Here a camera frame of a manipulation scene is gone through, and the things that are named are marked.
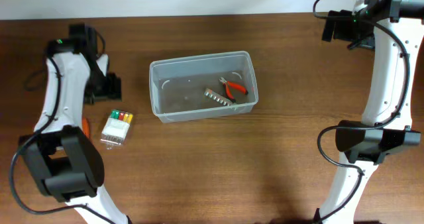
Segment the orange socket bit rail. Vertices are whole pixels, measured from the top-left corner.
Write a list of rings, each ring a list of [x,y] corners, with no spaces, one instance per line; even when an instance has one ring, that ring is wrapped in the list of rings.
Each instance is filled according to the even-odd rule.
[[[213,90],[206,88],[203,92],[205,97],[208,97],[209,99],[212,99],[213,101],[216,101],[217,103],[221,104],[222,106],[231,106],[234,105],[234,103],[227,99],[226,97],[219,95],[218,93],[214,92]]]

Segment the red handled pliers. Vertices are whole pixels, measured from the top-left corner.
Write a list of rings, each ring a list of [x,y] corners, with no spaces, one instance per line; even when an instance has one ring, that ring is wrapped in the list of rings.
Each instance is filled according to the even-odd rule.
[[[232,89],[235,89],[244,95],[248,95],[248,90],[243,85],[234,82],[229,82],[224,77],[220,77],[219,81],[223,84],[226,98],[233,103],[236,102],[236,99],[231,93]]]

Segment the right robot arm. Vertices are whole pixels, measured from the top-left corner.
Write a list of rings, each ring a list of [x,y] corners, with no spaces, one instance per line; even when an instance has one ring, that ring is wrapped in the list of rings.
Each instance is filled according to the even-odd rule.
[[[339,159],[315,223],[352,223],[365,186],[385,158],[419,145],[411,128],[411,92],[423,40],[423,0],[355,0],[323,16],[322,39],[374,51],[370,93],[359,121],[333,126]]]

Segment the orange scraper with wooden handle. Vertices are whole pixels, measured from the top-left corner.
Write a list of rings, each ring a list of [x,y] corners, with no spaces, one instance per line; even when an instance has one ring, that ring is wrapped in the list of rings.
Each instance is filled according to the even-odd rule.
[[[90,127],[89,127],[88,119],[83,117],[82,120],[81,120],[81,123],[82,123],[82,130],[83,130],[84,135],[87,138],[90,138]]]

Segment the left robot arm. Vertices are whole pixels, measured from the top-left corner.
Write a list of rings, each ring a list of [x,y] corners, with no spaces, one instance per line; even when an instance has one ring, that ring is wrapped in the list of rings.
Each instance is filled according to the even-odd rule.
[[[98,48],[104,38],[84,23],[69,26],[68,37],[48,42],[44,57],[48,72],[42,114],[34,132],[21,136],[9,169],[9,186],[18,205],[37,215],[19,197],[15,165],[22,158],[38,190],[62,207],[43,214],[75,209],[87,223],[130,223],[104,186],[103,159],[83,123],[83,106],[100,100],[120,100],[121,79],[110,73],[109,57]]]

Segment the clear plastic storage container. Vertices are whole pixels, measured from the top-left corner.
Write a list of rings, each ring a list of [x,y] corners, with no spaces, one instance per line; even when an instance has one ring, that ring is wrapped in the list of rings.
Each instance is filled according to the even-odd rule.
[[[231,106],[205,97],[206,88],[225,96],[224,77],[243,85],[248,95],[232,89]],[[248,113],[258,103],[258,88],[250,54],[224,52],[152,62],[149,67],[152,112],[163,123]]]

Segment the clear box of coloured bits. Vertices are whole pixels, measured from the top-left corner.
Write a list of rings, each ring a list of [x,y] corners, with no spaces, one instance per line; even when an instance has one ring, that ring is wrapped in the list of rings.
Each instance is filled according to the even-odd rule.
[[[100,142],[105,144],[108,150],[122,146],[131,126],[132,119],[132,113],[116,109],[112,110],[101,132]]]

